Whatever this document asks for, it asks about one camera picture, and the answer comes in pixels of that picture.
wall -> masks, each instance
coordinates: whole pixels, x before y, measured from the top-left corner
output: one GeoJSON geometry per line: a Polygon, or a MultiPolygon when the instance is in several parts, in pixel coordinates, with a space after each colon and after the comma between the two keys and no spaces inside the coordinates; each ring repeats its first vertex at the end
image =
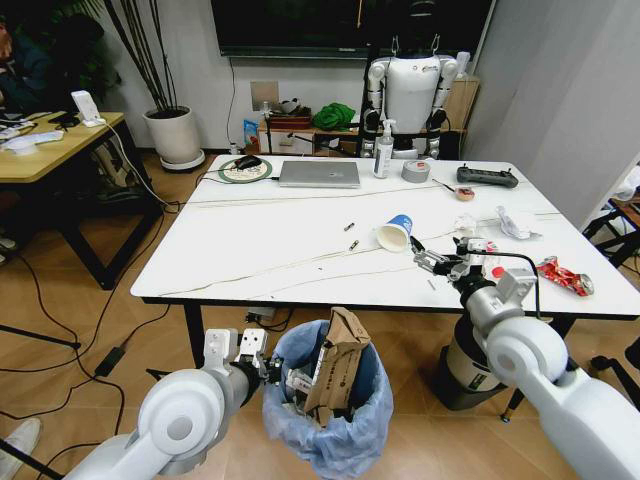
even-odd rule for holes
{"type": "MultiPolygon", "coordinates": [[[[146,2],[139,3],[146,11],[146,2]]],[[[228,148],[231,69],[228,59],[221,57],[218,50],[211,2],[161,1],[160,8],[165,48],[180,103],[194,110],[203,147],[228,148]]],[[[112,89],[100,107],[125,112],[136,144],[151,147],[153,143],[142,119],[142,113],[153,107],[151,97],[106,13],[101,23],[106,30],[109,56],[123,84],[112,89]]],[[[358,110],[364,64],[357,60],[234,59],[236,97],[229,128],[231,140],[241,142],[242,120],[257,117],[251,107],[250,81],[277,80],[281,100],[298,97],[314,112],[331,102],[358,110]]]]}
{"type": "Polygon", "coordinates": [[[584,226],[640,152],[639,22],[633,0],[498,2],[465,159],[514,163],[584,226]]]}

round mouse pad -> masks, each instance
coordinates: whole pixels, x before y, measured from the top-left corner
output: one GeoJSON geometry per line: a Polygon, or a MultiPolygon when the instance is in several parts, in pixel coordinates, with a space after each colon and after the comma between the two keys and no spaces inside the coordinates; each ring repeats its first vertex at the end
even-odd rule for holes
{"type": "MultiPolygon", "coordinates": [[[[231,183],[251,183],[257,180],[261,180],[263,178],[269,177],[271,172],[273,171],[273,167],[269,162],[263,160],[260,165],[256,165],[255,167],[247,168],[246,170],[224,170],[222,172],[218,172],[220,178],[226,182],[231,183]]],[[[234,165],[235,160],[231,160],[225,164],[223,164],[220,168],[231,168],[234,165]]]]}

wall socket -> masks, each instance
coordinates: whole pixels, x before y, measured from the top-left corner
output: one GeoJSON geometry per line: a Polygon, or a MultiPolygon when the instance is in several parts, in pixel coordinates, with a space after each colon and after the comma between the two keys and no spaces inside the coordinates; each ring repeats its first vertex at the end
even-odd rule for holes
{"type": "Polygon", "coordinates": [[[251,103],[253,105],[253,111],[260,111],[263,102],[269,102],[271,106],[280,103],[278,82],[251,82],[251,103]]]}

laptop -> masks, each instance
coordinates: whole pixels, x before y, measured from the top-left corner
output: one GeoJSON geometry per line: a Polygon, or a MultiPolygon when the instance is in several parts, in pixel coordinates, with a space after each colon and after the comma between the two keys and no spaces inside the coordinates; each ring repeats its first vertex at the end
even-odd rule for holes
{"type": "Polygon", "coordinates": [[[285,160],[279,183],[281,187],[359,188],[360,176],[355,162],[285,160]]]}

cardboard box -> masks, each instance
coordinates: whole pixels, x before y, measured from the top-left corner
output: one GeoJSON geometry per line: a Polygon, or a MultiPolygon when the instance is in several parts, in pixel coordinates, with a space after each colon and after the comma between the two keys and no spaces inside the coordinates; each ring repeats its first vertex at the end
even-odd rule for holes
{"type": "Polygon", "coordinates": [[[349,396],[362,350],[371,338],[346,308],[331,309],[331,323],[320,350],[304,411],[326,427],[331,411],[349,407],[349,396]]]}

